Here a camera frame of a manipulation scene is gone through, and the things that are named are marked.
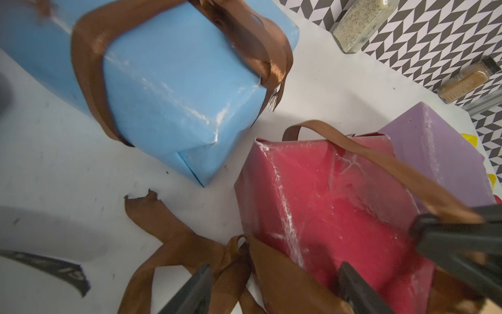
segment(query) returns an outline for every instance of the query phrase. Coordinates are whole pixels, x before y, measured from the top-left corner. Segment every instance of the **jar lid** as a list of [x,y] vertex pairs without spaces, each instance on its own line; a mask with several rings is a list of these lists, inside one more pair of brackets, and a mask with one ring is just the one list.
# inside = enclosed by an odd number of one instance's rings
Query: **jar lid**
[[495,74],[501,70],[492,57],[486,56],[481,59],[481,63],[492,73]]

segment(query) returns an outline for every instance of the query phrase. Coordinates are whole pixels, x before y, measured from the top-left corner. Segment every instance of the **blue wrapped gift box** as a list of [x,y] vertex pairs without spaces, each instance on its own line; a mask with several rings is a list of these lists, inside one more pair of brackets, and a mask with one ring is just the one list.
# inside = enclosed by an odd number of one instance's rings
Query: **blue wrapped gift box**
[[[90,115],[70,60],[71,32],[80,16],[108,2],[55,0],[53,16],[42,18],[28,0],[0,1],[0,48]],[[246,2],[296,46],[298,27],[272,0]],[[224,34],[189,3],[115,40],[103,72],[108,103],[125,139],[202,186],[253,124],[266,93]]]

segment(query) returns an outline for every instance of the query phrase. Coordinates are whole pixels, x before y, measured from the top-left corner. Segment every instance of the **spice jar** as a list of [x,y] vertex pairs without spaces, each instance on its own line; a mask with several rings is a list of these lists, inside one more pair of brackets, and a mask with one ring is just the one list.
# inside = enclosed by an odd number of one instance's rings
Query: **spice jar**
[[333,31],[342,51],[359,51],[398,4],[399,0],[356,0]]
[[488,78],[499,72],[500,67],[490,57],[469,65],[438,88],[438,95],[445,103],[451,103],[485,84]]

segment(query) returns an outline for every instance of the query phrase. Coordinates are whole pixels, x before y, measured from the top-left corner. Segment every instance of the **satin ribbon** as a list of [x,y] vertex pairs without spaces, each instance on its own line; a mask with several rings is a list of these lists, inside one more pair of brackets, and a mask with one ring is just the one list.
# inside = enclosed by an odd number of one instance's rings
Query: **satin ribbon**
[[[121,34],[185,0],[118,0],[83,15],[71,38],[71,61],[89,110],[112,139],[132,146],[119,132],[110,111],[103,77],[108,46]],[[239,56],[267,89],[260,113],[281,100],[293,52],[286,35],[243,0],[190,0],[229,39]]]
[[[344,136],[330,125],[317,120],[292,126],[283,140],[298,139],[301,127],[307,127],[331,143],[363,156],[414,192],[428,204],[444,223],[482,223],[481,216],[465,207],[441,186],[391,155],[375,151]],[[265,301],[273,314],[351,314],[350,305],[319,284],[312,276],[279,251],[253,236],[233,237],[226,246],[196,235],[157,200],[154,192],[146,197],[125,200],[127,215],[163,245],[132,276],[120,304],[119,314],[150,314],[155,267],[183,265],[191,273],[208,263],[213,274],[211,314],[230,313],[237,301],[243,314],[264,314],[245,285],[251,268]],[[245,237],[240,248],[238,240]],[[478,312],[483,298],[468,286],[437,269],[429,297],[430,314],[445,314],[456,308]]]

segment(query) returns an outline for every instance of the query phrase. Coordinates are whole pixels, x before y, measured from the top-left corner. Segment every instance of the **black and white tile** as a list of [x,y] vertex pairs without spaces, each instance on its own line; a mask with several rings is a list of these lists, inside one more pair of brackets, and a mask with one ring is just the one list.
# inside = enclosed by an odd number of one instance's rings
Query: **black and white tile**
[[[354,0],[280,0],[281,4],[333,31]],[[482,56],[502,64],[502,0],[401,0],[363,46],[397,72],[430,90]],[[502,85],[496,74],[459,98],[464,106]]]
[[499,182],[502,182],[502,107],[495,106],[471,117]]

